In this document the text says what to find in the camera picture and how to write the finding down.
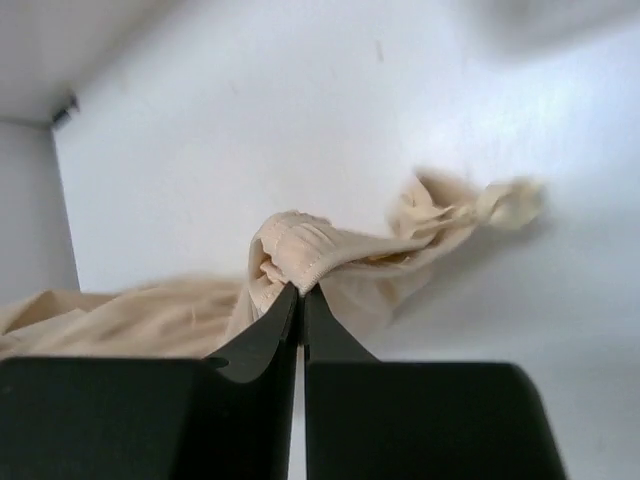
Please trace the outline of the black corner bracket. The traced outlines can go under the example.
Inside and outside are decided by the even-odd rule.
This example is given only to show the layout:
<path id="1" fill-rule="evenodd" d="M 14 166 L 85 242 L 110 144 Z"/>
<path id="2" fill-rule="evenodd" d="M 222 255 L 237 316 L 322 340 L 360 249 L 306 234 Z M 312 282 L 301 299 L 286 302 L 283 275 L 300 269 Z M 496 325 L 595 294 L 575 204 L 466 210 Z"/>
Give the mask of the black corner bracket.
<path id="1" fill-rule="evenodd" d="M 71 92 L 52 114 L 51 127 L 59 128 L 61 125 L 69 121 L 78 111 L 79 103 L 77 95 L 74 92 Z"/>

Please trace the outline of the beige trousers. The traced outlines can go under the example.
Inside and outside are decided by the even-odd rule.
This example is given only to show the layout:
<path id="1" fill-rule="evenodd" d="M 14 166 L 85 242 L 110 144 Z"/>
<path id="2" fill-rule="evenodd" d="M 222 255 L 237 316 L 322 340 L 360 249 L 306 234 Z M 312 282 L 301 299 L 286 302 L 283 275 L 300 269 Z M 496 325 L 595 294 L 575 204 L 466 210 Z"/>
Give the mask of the beige trousers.
<path id="1" fill-rule="evenodd" d="M 432 266 L 483 226 L 517 230 L 543 206 L 528 178 L 476 189 L 420 172 L 396 201 L 390 234 L 340 229 L 299 211 L 256 232 L 242 279 L 182 276 L 112 294 L 47 290 L 1 311 L 1 355 L 202 358 L 248 329 L 287 284 L 325 291 L 355 334 L 388 325 Z"/>

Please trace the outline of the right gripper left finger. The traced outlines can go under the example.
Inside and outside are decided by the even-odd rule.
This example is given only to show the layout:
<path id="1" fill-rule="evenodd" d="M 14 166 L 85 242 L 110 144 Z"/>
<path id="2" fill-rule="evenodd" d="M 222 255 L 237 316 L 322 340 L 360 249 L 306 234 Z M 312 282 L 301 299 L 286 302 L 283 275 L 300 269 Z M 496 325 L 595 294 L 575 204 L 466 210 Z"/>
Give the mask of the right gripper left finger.
<path id="1" fill-rule="evenodd" d="M 299 295 L 202 359 L 1 364 L 5 479 L 283 479 Z"/>

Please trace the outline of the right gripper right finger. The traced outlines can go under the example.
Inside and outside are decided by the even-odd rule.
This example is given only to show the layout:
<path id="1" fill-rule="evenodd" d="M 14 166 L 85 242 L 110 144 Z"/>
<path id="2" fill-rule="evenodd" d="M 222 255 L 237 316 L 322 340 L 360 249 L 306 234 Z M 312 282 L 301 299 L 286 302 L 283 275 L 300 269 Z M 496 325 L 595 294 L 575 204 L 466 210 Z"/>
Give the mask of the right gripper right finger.
<path id="1" fill-rule="evenodd" d="M 541 397 L 505 362 L 384 362 L 305 298 L 311 479 L 562 479 Z"/>

